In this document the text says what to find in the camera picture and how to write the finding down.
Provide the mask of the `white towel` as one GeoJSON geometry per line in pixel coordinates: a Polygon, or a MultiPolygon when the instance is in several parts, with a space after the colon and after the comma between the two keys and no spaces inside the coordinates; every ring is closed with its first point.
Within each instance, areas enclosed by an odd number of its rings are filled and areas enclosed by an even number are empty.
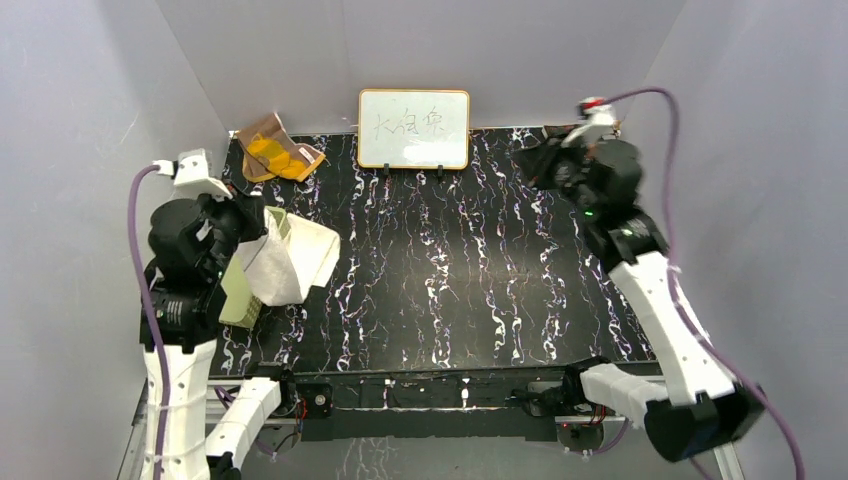
{"type": "Polygon", "coordinates": [[[340,235],[277,207],[267,207],[264,220],[267,233],[236,250],[247,283],[267,306],[302,304],[313,287],[329,283],[340,235]]]}

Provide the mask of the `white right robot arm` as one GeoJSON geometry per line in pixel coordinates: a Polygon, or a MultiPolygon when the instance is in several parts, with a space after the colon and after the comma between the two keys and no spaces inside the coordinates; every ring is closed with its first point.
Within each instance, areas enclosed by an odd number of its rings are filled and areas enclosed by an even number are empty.
{"type": "Polygon", "coordinates": [[[565,139],[551,136],[521,149],[518,164],[530,187],[562,193],[583,215],[586,245],[635,313],[663,381],[646,381],[595,356],[567,365],[561,386],[516,390],[514,397],[547,414],[559,407],[577,414],[611,409],[645,429],[669,462],[740,440],[764,412],[760,392],[719,364],[687,313],[668,274],[669,244],[638,204],[639,150],[615,138],[573,145],[565,139]]]}

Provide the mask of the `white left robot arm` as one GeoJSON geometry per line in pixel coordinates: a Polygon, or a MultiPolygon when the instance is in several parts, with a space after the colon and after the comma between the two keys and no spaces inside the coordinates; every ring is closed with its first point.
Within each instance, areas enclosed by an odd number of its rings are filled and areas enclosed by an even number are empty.
{"type": "Polygon", "coordinates": [[[237,248],[265,237],[264,202],[234,193],[171,200],[150,218],[153,259],[137,272],[147,369],[143,479],[238,479],[269,418],[292,415],[299,391],[281,364],[256,365],[214,429],[206,424],[209,371],[237,248]]]}

